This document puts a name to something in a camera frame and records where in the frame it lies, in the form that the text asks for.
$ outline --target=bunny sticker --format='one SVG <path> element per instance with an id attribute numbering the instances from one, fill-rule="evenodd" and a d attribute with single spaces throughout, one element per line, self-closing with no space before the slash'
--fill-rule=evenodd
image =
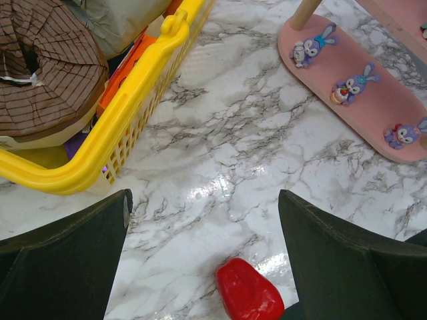
<path id="1" fill-rule="evenodd" d="M 427 117 L 422 118 L 416 127 L 399 123 L 394 129 L 385 130 L 384 140 L 391 148 L 402 149 L 403 143 L 407 145 L 414 143 L 422 133 L 427 133 Z"/>
<path id="2" fill-rule="evenodd" d="M 372 74 L 375 70 L 375 63 L 369 62 L 365 66 L 362 75 L 352 75 L 348 77 L 346 82 L 339 81 L 332 88 L 331 100 L 333 103 L 339 105 L 348 105 L 356 99 L 356 95 L 361 94 L 365 89 L 368 82 L 379 82 L 380 75 Z"/>
<path id="3" fill-rule="evenodd" d="M 309 37 L 304 42 L 298 41 L 290 54 L 290 58 L 296 62 L 296 67 L 308 67 L 308 65 L 313 63 L 313 58 L 320 54 L 325 45 L 337 45 L 339 43 L 338 37 L 329 37 L 335 30 L 336 24 L 330 23 L 321 35 Z"/>

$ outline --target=red object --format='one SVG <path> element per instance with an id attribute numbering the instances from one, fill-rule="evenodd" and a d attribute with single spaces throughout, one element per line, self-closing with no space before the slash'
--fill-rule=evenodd
<path id="1" fill-rule="evenodd" d="M 279 291 L 243 259 L 230 259 L 215 272 L 215 278 L 232 320 L 278 320 L 283 315 Z"/>
<path id="2" fill-rule="evenodd" d="M 394 126 L 393 132 L 396 132 L 401 126 L 403 126 L 403 124 L 398 123 Z"/>
<path id="3" fill-rule="evenodd" d="M 342 95 L 346 95 L 347 93 L 348 93 L 348 89 L 347 88 L 341 89 L 341 94 Z"/>

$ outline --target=yellow plastic basket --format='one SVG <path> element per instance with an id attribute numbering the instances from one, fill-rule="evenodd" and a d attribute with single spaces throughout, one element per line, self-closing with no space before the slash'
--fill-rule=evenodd
<path id="1" fill-rule="evenodd" d="M 184 0 L 161 26 L 74 158 L 46 169 L 0 149 L 0 176 L 46 193 L 107 193 L 204 26 L 214 0 Z"/>

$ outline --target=brown striped fabric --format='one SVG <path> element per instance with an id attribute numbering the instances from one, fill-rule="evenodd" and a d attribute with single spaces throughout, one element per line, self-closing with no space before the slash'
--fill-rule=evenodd
<path id="1" fill-rule="evenodd" d="M 0 135 L 60 131 L 85 115 L 107 61 L 60 0 L 0 0 Z M 39 82 L 19 83 L 35 74 Z"/>

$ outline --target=white marble tile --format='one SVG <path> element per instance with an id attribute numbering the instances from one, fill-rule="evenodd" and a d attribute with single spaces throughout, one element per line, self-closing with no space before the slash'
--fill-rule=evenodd
<path id="1" fill-rule="evenodd" d="M 114 186 L 132 190 L 134 210 L 106 319 L 227 319 L 213 274 L 232 256 L 295 303 L 280 189 L 398 240 L 427 228 L 426 162 L 375 153 L 283 66 L 277 34 L 298 4 L 218 0 L 213 8 Z M 427 103 L 402 47 L 354 1 L 325 0 L 318 13 Z M 0 181 L 0 239 L 99 199 Z"/>

